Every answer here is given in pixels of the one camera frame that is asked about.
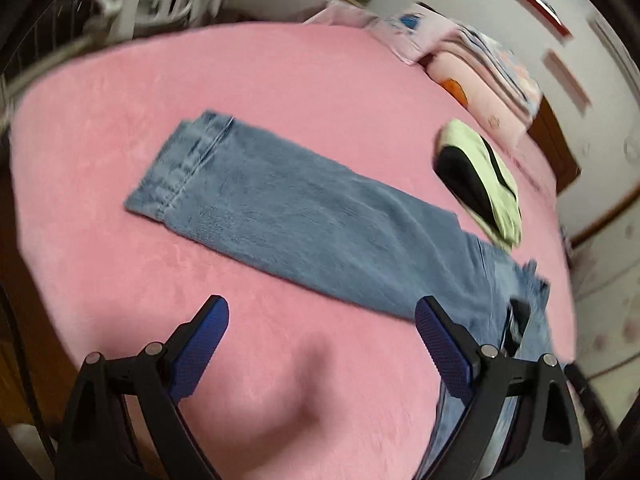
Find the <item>blue denim jacket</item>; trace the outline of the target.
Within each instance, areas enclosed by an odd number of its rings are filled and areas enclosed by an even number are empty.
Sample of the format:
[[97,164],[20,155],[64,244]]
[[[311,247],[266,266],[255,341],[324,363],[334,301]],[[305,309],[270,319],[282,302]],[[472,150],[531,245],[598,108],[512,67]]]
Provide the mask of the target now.
[[463,231],[450,211],[215,113],[184,122],[127,210],[282,280],[411,320],[436,297],[483,342],[550,346],[549,284],[533,263]]

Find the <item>pink plush bed blanket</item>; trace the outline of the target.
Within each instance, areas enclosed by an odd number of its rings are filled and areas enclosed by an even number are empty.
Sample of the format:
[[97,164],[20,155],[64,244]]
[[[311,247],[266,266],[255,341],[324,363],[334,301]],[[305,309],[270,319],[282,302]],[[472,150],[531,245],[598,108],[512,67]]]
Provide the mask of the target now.
[[432,295],[498,344],[512,297],[575,355],[551,170],[506,155],[523,241],[434,174],[472,117],[361,29],[245,23],[81,58],[11,125],[21,253],[70,360],[130,356],[213,295],[228,332],[181,411],[226,479],[408,479],[449,424],[413,325]]

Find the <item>green and black folded garment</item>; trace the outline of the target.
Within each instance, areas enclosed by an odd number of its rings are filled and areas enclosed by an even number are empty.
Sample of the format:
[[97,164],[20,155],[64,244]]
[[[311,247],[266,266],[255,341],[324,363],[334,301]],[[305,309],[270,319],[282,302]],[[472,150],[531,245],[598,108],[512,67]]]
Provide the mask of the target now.
[[447,122],[437,137],[434,171],[494,245],[510,252],[521,244],[518,185],[479,133],[459,119]]

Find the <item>brown wooden headboard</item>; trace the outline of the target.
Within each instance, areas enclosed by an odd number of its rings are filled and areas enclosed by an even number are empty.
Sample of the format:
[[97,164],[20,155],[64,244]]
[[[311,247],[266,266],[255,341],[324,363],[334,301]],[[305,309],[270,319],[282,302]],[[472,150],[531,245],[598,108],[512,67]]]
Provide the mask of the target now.
[[537,116],[527,133],[537,143],[554,173],[555,192],[562,193],[577,180],[582,168],[570,151],[558,118],[545,96],[541,98]]

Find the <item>folded pink quilt stack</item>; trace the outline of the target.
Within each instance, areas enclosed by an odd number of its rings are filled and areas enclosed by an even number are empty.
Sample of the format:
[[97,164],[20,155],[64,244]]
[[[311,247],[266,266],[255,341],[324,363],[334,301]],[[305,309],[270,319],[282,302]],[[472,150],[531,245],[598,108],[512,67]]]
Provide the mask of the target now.
[[449,91],[505,150],[515,148],[538,114],[538,82],[514,53],[459,24],[424,54],[427,75]]

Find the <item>pink cartoon pillow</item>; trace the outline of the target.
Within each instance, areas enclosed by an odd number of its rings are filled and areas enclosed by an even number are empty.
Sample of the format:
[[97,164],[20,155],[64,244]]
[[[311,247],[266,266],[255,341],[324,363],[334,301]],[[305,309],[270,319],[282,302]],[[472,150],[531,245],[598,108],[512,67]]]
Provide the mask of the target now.
[[457,21],[417,2],[388,18],[379,18],[368,32],[401,62],[413,65],[434,53],[459,28]]

